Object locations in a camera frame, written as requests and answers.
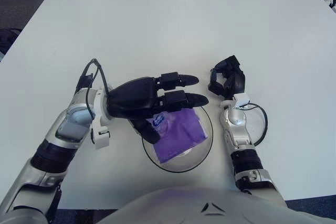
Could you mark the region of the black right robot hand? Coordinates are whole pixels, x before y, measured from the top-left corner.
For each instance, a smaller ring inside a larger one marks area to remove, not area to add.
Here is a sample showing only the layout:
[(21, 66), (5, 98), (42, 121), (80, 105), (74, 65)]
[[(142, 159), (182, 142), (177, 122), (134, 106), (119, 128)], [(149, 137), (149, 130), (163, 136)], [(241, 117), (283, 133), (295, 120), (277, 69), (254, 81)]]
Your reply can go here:
[[(225, 79), (223, 84), (217, 82), (218, 74)], [(222, 60), (211, 70), (208, 90), (223, 96), (225, 100), (231, 100), (235, 94), (245, 92), (245, 75), (234, 55)]]

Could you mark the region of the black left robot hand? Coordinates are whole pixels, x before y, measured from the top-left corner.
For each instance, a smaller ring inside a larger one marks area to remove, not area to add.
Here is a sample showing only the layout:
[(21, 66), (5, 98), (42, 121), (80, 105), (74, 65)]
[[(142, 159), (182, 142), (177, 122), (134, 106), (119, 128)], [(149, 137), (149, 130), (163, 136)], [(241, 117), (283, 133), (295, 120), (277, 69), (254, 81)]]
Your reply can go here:
[(160, 135), (148, 119), (161, 112), (175, 112), (208, 104), (208, 98), (204, 95), (175, 89), (197, 83), (198, 77), (177, 72), (165, 73), (157, 78), (134, 79), (109, 92), (107, 111), (114, 118), (129, 120), (144, 140), (156, 144)]

